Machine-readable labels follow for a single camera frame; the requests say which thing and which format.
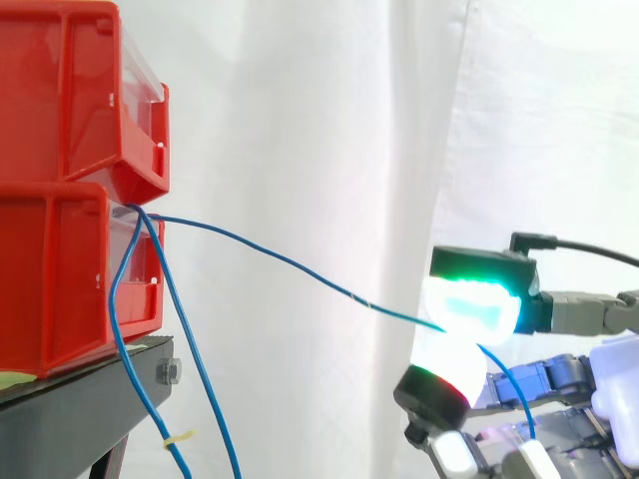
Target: blue wire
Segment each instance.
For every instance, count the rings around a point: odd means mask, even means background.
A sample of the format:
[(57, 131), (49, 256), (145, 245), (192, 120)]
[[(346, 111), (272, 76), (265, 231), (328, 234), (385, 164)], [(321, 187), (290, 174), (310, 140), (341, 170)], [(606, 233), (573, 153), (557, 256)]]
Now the blue wire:
[[(139, 207), (132, 207), (132, 208), (136, 208), (136, 210), (138, 210), (138, 212), (140, 212), (141, 214), (144, 215), (144, 217), (146, 216), (146, 214), (144, 214), (144, 212), (142, 212), (142, 209), (140, 209)], [(374, 304), (372, 302), (367, 301), (366, 299), (364, 299), (361, 296), (358, 296), (357, 294), (353, 293), (352, 291), (349, 291), (348, 289), (345, 289), (344, 287), (341, 287), (340, 285), (326, 279), (325, 277), (323, 277), (322, 275), (316, 273), (315, 271), (313, 271), (312, 269), (304, 266), (303, 264), (290, 259), (289, 257), (286, 257), (282, 254), (279, 254), (278, 252), (274, 252), (270, 249), (267, 249), (263, 246), (260, 246), (259, 244), (256, 244), (248, 239), (242, 238), (234, 233), (228, 232), (226, 230), (223, 230), (221, 228), (218, 227), (214, 227), (212, 225), (206, 225), (204, 223), (198, 223), (198, 222), (193, 222), (191, 220), (184, 220), (181, 218), (175, 218), (175, 217), (165, 217), (162, 215), (151, 215), (152, 218), (162, 221), (162, 222), (169, 222), (169, 223), (177, 223), (180, 225), (186, 225), (188, 227), (195, 227), (195, 228), (200, 228), (203, 230), (208, 230), (210, 232), (214, 232), (217, 233), (219, 235), (223, 235), (227, 238), (230, 238), (232, 240), (235, 241), (239, 241), (242, 244), (245, 244), (248, 247), (251, 247), (252, 249), (255, 249), (259, 252), (263, 252), (264, 254), (267, 254), (271, 257), (274, 257), (276, 259), (279, 259), (280, 261), (283, 261), (287, 264), (290, 264), (293, 267), (296, 267), (297, 269), (305, 272), (306, 274), (310, 275), (311, 277), (313, 277), (314, 279), (318, 280), (319, 282), (325, 284), (326, 286), (334, 289), (337, 292), (340, 292), (341, 294), (344, 294), (348, 297), (350, 297), (351, 299), (354, 299), (355, 301), (357, 301), (359, 304), (363, 304), (364, 306), (367, 306), (371, 309), (374, 309), (376, 311), (382, 312), (384, 314), (387, 314), (389, 316), (393, 316), (393, 317), (397, 317), (399, 319), (403, 319), (405, 321), (409, 321), (409, 322), (413, 322), (415, 324), (418, 324), (420, 326), (425, 326), (425, 327), (429, 327), (431, 329), (435, 329), (437, 331), (441, 331), (441, 332), (445, 332), (442, 328), (440, 328), (439, 326), (432, 324), (430, 322), (424, 321), (422, 319), (419, 319), (417, 317), (414, 316), (409, 316), (406, 314), (401, 314), (400, 312), (396, 312), (396, 311), (392, 311), (390, 309), (386, 309), (385, 307), (379, 306), (377, 304)], [(501, 362), (499, 360), (499, 358), (497, 358), (497, 356), (495, 356), (492, 352), (490, 352), (488, 349), (486, 349), (484, 346), (477, 344), (479, 346), (479, 348), (481, 349), (481, 351), (488, 356), (504, 373), (504, 375), (508, 378), (508, 380), (511, 382), (512, 386), (515, 389), (515, 392), (517, 393), (517, 396), (519, 397), (519, 401), (521, 402), (521, 407), (523, 408), (525, 414), (526, 414), (526, 418), (528, 420), (528, 428), (530, 430), (530, 438), (534, 439), (535, 438), (535, 428), (534, 428), (534, 421), (532, 419), (532, 414), (530, 412), (530, 407), (528, 405), (528, 401), (526, 400), (526, 396), (524, 395), (523, 391), (521, 390), (521, 387), (519, 387), (519, 384), (517, 383), (517, 380), (514, 378), (514, 376), (510, 373), (510, 371), (508, 370), (508, 368), (505, 366), (505, 364), (503, 362)]]
[(216, 398), (215, 392), (213, 391), (213, 385), (211, 384), (211, 380), (209, 379), (209, 374), (207, 373), (207, 368), (205, 367), (204, 361), (202, 360), (202, 356), (200, 355), (200, 350), (198, 349), (198, 345), (196, 344), (196, 339), (193, 335), (193, 332), (191, 331), (191, 326), (189, 325), (187, 314), (185, 313), (184, 308), (182, 307), (182, 302), (180, 301), (180, 296), (178, 295), (175, 282), (173, 281), (173, 277), (169, 269), (169, 264), (167, 263), (167, 258), (162, 249), (162, 244), (160, 243), (158, 234), (153, 228), (151, 219), (144, 212), (142, 208), (136, 205), (129, 205), (128, 208), (131, 208), (135, 210), (136, 212), (138, 212), (138, 215), (140, 216), (140, 218), (146, 225), (147, 230), (149, 231), (149, 234), (151, 235), (151, 240), (153, 241), (153, 245), (158, 254), (158, 258), (160, 259), (160, 263), (162, 264), (162, 271), (164, 272), (165, 279), (167, 280), (167, 286), (169, 288), (169, 293), (171, 294), (171, 299), (173, 300), (173, 304), (176, 308), (176, 312), (178, 313), (178, 317), (180, 318), (180, 322), (182, 323), (182, 328), (184, 330), (185, 336), (187, 337), (187, 341), (189, 342), (189, 347), (191, 348), (191, 353), (193, 354), (193, 358), (196, 362), (198, 372), (200, 373), (200, 378), (202, 379), (204, 388), (207, 391), (209, 402), (211, 403), (213, 412), (216, 415), (218, 426), (220, 427), (220, 432), (222, 433), (224, 444), (227, 448), (227, 453), (229, 454), (229, 460), (231, 461), (231, 467), (233, 468), (234, 477), (236, 479), (242, 479), (242, 472), (240, 471), (240, 463), (238, 461), (238, 456), (236, 454), (233, 441), (231, 439), (231, 433), (229, 432), (229, 428), (227, 427), (227, 423), (224, 419), (224, 415), (222, 414), (222, 409), (220, 408), (218, 399)]
[[(160, 434), (162, 438), (167, 440), (171, 437), (167, 426), (165, 425), (162, 416), (153, 405), (153, 402), (149, 398), (147, 392), (144, 389), (144, 386), (140, 382), (138, 375), (136, 374), (136, 370), (133, 367), (133, 363), (131, 362), (131, 358), (129, 357), (129, 352), (127, 351), (127, 346), (124, 343), (124, 339), (122, 338), (122, 331), (120, 330), (120, 324), (118, 323), (118, 313), (116, 310), (116, 296), (118, 294), (118, 287), (120, 286), (120, 282), (122, 281), (122, 276), (124, 271), (126, 270), (129, 261), (131, 260), (131, 255), (133, 254), (133, 250), (138, 243), (138, 239), (140, 238), (140, 229), (142, 226), (142, 221), (138, 218), (138, 222), (136, 223), (136, 228), (133, 232), (133, 237), (131, 238), (131, 242), (129, 242), (129, 246), (127, 246), (127, 250), (124, 253), (124, 257), (122, 258), (122, 262), (120, 263), (120, 267), (118, 267), (118, 271), (113, 279), (113, 283), (111, 284), (111, 290), (109, 292), (109, 316), (111, 319), (111, 327), (113, 329), (113, 336), (116, 340), (116, 345), (118, 346), (118, 351), (120, 351), (120, 358), (122, 359), (122, 363), (124, 364), (124, 368), (129, 375), (129, 379), (131, 380), (131, 384), (133, 388), (138, 393), (140, 400), (144, 404), (144, 407), (147, 409), (149, 415), (153, 418), (153, 421), (158, 426), (160, 430)], [(182, 471), (185, 479), (191, 479), (191, 471), (189, 470), (189, 466), (185, 462), (182, 454), (178, 450), (178, 447), (175, 444), (171, 444), (169, 446), (169, 451), (173, 455), (178, 467)]]
[(482, 346), (481, 344), (477, 344), (477, 346), (479, 346), (479, 349), (481, 349), (481, 351), (486, 356), (488, 356), (492, 360), (492, 362), (494, 362), (497, 366), (499, 366), (499, 369), (501, 369), (503, 371), (504, 375), (510, 381), (510, 384), (512, 384), (512, 387), (514, 387), (515, 392), (517, 393), (517, 396), (519, 397), (519, 401), (521, 401), (521, 407), (523, 408), (523, 412), (526, 414), (526, 420), (528, 421), (528, 431), (530, 433), (530, 439), (535, 439), (535, 437), (536, 437), (536, 434), (535, 434), (535, 421), (532, 419), (532, 414), (530, 412), (530, 406), (528, 405), (528, 401), (526, 400), (526, 396), (524, 395), (523, 391), (521, 390), (521, 387), (519, 386), (519, 383), (517, 382), (515, 377), (512, 375), (512, 373), (508, 370), (506, 365), (503, 362), (501, 362), (497, 356), (495, 356), (492, 352), (490, 352), (488, 349), (486, 349), (485, 346)]

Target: metal bolt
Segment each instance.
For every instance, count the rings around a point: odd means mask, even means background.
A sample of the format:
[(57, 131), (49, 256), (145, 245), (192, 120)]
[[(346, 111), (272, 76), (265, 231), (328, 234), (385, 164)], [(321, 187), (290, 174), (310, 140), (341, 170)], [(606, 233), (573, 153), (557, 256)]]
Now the metal bolt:
[(162, 384), (178, 384), (182, 378), (182, 361), (176, 357), (165, 359), (160, 365), (159, 379)]

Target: green light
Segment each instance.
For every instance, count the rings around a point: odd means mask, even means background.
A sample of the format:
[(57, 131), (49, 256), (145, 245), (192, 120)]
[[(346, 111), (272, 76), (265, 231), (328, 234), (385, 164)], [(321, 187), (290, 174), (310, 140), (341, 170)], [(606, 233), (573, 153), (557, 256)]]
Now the green light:
[(513, 333), (521, 299), (494, 282), (431, 277), (426, 285), (430, 319), (449, 333), (494, 345)]

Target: red storage bin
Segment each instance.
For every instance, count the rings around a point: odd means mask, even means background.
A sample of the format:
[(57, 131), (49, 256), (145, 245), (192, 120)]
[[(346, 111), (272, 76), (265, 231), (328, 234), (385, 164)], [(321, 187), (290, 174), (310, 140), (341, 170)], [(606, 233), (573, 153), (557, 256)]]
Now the red storage bin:
[[(108, 295), (136, 220), (96, 184), (0, 184), (0, 371), (46, 377), (115, 350)], [(162, 325), (162, 295), (143, 227), (118, 294), (125, 340)]]
[(169, 91), (118, 7), (0, 1), (0, 181), (102, 185), (144, 204), (169, 190)]

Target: white robot part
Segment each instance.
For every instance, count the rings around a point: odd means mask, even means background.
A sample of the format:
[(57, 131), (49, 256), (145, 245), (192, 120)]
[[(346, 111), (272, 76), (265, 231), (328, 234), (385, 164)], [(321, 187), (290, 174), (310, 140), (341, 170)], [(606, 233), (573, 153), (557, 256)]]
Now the white robot part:
[(441, 470), (450, 479), (471, 479), (478, 472), (466, 442), (458, 431), (439, 435), (430, 445)]
[(623, 464), (639, 468), (639, 335), (605, 341), (590, 353), (594, 412), (610, 421)]
[(483, 390), (488, 364), (476, 344), (454, 334), (426, 331), (410, 362), (451, 384), (473, 407)]
[(506, 456), (503, 473), (507, 479), (561, 479), (543, 445), (535, 440), (524, 442)]

